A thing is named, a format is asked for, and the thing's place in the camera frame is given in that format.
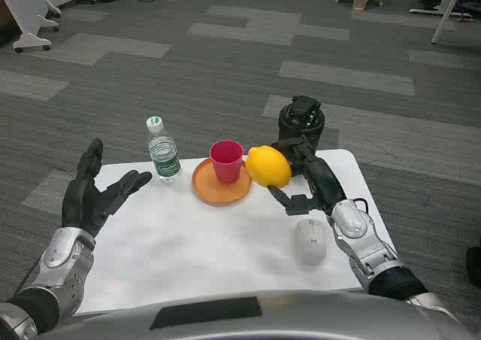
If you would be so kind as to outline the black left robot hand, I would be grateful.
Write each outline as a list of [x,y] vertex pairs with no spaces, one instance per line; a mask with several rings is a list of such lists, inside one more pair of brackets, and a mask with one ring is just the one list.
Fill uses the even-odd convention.
[[95,178],[102,167],[104,145],[95,138],[77,164],[77,174],[67,187],[62,203],[62,225],[79,228],[96,237],[109,216],[115,214],[131,194],[151,181],[150,172],[131,170],[100,191]]

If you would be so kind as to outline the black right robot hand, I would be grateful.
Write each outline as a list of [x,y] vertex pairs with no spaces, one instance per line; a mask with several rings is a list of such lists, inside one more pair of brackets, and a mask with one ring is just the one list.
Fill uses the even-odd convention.
[[332,213],[334,206],[346,199],[346,194],[328,166],[327,162],[316,156],[313,145],[306,136],[287,138],[272,144],[290,162],[294,176],[301,175],[309,185],[312,196],[287,196],[279,187],[268,186],[271,195],[285,208],[289,216],[309,214],[312,210]]

